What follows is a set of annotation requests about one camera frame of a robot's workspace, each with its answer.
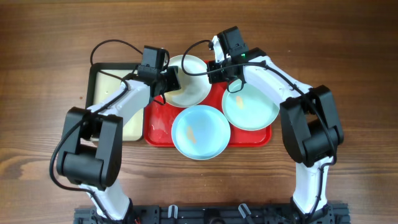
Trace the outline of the white round plate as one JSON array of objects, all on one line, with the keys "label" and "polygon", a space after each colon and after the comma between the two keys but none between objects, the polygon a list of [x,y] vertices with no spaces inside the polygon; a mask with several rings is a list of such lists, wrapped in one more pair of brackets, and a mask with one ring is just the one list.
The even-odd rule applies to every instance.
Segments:
[{"label": "white round plate", "polygon": [[[207,76],[190,76],[182,70],[183,55],[174,56],[169,65],[178,67],[178,80],[181,89],[165,93],[166,102],[179,108],[187,108],[201,103],[209,94],[211,84]],[[206,63],[192,55],[184,58],[184,68],[188,73],[206,72]]]}]

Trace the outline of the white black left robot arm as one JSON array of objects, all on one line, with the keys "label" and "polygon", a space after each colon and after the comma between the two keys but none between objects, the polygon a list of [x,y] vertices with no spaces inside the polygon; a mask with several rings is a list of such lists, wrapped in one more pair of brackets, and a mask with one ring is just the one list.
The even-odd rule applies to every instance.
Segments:
[{"label": "white black left robot arm", "polygon": [[132,200],[118,180],[123,127],[157,96],[180,89],[178,68],[137,65],[107,99],[87,109],[73,107],[50,159],[49,174],[62,189],[91,197],[98,223],[135,223]]}]

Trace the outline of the light blue round plate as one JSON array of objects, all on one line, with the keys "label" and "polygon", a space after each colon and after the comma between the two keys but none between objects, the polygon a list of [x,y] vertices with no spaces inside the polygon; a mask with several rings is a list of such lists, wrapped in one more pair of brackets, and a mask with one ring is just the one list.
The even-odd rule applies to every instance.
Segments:
[{"label": "light blue round plate", "polygon": [[208,105],[196,105],[180,112],[172,123],[174,146],[184,156],[208,160],[229,144],[231,128],[224,114]]}]

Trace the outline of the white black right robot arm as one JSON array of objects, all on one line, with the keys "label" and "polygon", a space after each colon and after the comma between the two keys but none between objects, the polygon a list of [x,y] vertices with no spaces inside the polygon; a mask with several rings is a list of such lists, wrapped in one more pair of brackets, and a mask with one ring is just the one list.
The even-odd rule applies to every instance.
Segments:
[{"label": "white black right robot arm", "polygon": [[302,219],[319,216],[328,206],[326,180],[336,164],[344,134],[333,94],[325,85],[304,84],[277,67],[259,48],[208,62],[211,82],[240,79],[279,107],[282,140],[296,163],[292,205]]}]

